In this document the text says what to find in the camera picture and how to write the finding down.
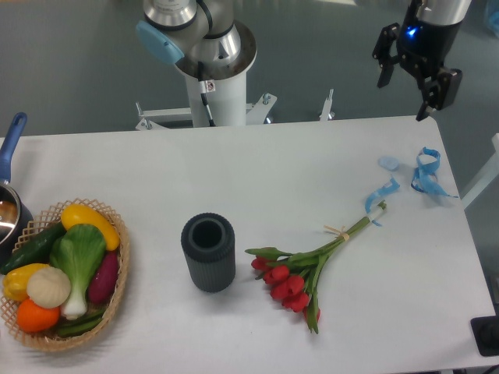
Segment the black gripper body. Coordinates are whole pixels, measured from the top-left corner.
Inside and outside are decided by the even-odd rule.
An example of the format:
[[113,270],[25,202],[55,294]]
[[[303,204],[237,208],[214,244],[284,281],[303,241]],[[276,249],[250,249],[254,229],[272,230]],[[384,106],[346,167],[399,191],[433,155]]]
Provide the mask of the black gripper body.
[[411,1],[397,39],[400,66],[427,78],[444,65],[468,11],[469,1]]

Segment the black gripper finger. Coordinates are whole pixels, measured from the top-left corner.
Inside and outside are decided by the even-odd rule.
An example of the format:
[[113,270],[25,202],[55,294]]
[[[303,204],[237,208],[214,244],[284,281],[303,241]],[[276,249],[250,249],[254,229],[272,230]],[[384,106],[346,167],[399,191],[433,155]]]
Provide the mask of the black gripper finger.
[[435,74],[424,78],[416,72],[416,82],[422,94],[423,103],[416,115],[418,122],[427,118],[431,112],[439,111],[454,103],[462,81],[460,69],[440,68]]
[[377,82],[378,88],[387,86],[394,72],[394,66],[398,64],[399,57],[391,55],[391,47],[398,39],[400,25],[392,23],[384,27],[377,39],[377,43],[373,49],[372,56],[378,61],[380,66],[380,76]]

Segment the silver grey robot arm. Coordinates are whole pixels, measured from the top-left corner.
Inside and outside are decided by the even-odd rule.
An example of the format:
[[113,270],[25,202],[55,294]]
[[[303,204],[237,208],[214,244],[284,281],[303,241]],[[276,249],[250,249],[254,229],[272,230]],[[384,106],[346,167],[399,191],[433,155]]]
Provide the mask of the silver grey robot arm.
[[[380,66],[378,87],[395,65],[422,94],[417,121],[453,104],[462,71],[444,60],[468,11],[468,1],[412,1],[402,23],[384,27],[372,56]],[[273,103],[246,102],[246,73],[257,56],[252,32],[234,18],[231,1],[145,1],[136,25],[140,43],[185,77],[193,125],[241,126],[265,121]]]

